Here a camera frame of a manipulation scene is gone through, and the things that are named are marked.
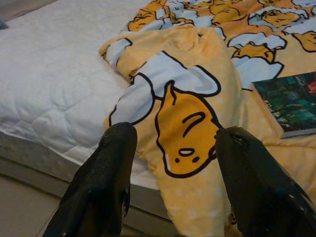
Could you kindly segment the dark red cover book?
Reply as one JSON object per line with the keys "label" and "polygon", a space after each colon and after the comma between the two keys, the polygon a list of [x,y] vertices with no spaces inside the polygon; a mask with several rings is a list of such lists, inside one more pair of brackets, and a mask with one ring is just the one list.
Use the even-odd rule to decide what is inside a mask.
{"label": "dark red cover book", "polygon": [[252,83],[281,139],[316,134],[316,72]]}

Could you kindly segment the pale yellow egg character blanket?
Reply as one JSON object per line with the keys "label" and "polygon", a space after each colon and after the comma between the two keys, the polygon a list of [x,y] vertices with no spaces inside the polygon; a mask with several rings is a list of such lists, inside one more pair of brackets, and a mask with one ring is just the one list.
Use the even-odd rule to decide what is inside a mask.
{"label": "pale yellow egg character blanket", "polygon": [[100,54],[130,83],[105,119],[133,124],[136,154],[158,181],[176,229],[224,237],[232,211],[215,153],[220,127],[260,139],[316,203],[316,135],[280,139],[250,91],[254,81],[316,71],[304,37],[181,26],[121,35]]}

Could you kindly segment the beige padded bed frame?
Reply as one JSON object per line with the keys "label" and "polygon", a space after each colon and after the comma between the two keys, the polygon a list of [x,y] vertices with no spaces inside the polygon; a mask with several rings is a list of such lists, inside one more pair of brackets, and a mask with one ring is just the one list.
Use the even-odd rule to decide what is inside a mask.
{"label": "beige padded bed frame", "polygon": [[0,0],[0,24],[52,4],[57,0]]}

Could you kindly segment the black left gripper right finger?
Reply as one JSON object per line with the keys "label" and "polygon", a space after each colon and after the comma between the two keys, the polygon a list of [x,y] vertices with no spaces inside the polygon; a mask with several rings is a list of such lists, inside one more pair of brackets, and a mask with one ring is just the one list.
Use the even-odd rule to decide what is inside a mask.
{"label": "black left gripper right finger", "polygon": [[243,237],[316,237],[316,206],[260,140],[221,128],[215,149]]}

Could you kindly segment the orange egg print bedspread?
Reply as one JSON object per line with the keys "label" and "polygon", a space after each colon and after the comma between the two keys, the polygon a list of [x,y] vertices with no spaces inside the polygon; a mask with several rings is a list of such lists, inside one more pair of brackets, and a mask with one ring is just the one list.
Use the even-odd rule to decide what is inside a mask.
{"label": "orange egg print bedspread", "polygon": [[241,86],[316,72],[316,0],[152,0],[130,32],[212,27],[224,40]]}

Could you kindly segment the white quilted mattress pad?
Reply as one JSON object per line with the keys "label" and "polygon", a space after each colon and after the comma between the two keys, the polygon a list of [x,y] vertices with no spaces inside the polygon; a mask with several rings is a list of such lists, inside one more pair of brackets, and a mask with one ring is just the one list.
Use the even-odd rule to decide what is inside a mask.
{"label": "white quilted mattress pad", "polygon": [[0,31],[0,132],[86,161],[127,88],[99,55],[150,0],[57,0]]}

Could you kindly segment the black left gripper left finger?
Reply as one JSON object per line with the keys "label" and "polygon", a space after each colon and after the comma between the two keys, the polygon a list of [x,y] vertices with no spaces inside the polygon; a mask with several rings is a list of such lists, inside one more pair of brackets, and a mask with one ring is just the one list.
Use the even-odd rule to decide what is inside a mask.
{"label": "black left gripper left finger", "polygon": [[75,173],[42,237],[119,237],[129,210],[136,146],[132,124],[109,127]]}

